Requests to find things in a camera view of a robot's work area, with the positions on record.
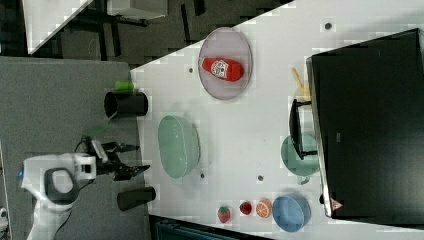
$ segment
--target teal bowl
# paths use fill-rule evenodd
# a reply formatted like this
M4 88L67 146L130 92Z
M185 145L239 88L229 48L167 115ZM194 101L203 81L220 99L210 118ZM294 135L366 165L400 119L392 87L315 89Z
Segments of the teal bowl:
M159 123L158 141L162 166L170 177L182 178L199 163L197 131L186 119L164 117Z

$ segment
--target white table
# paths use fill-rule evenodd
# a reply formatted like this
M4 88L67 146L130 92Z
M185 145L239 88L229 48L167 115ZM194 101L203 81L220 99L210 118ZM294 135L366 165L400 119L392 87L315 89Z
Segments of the white table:
M93 0L22 0L28 54L33 54Z
M327 22L333 24L329 31ZM325 217L319 174L299 186L280 157L297 87L291 67L306 77L305 60L313 54L416 27L424 29L421 0L296 0L234 28L246 36L254 66L247 89L230 101L215 100L202 87L196 67L202 42L132 70L150 99L149 113L139 118L143 164L151 165L145 181L158 191L149 213L273 239L422 239L418 230ZM160 162L157 129L167 114L184 116L199 132L200 163L182 180L172 180ZM304 118L310 126L310 110ZM242 200L257 203L289 192L305 196L311 207L311 220L298 233L282 231L272 217L238 211ZM227 224L217 218L224 204L233 210Z

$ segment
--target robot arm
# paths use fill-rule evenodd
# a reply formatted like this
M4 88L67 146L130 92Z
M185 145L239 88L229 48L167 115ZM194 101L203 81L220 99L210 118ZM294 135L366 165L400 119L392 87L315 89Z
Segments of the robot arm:
M26 159L22 188L36 199L34 225L28 240L53 240L57 230L65 224L79 191L94 181L97 175L114 174L114 181L130 180L149 166L129 167L123 164L118 152L137 150L138 147L100 142L83 137L83 153L45 155Z

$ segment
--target screw hole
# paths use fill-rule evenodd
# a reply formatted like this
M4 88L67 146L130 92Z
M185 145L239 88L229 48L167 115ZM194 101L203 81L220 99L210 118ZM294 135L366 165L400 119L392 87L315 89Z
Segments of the screw hole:
M333 24L326 23L324 27L325 27L326 30L330 30L333 27Z

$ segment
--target black cup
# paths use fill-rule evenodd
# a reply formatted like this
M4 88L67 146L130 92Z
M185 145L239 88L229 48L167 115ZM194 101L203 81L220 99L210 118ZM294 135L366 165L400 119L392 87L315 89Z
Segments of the black cup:
M104 101L106 116L115 117L145 116L149 109L149 102L144 93L135 95L108 92Z

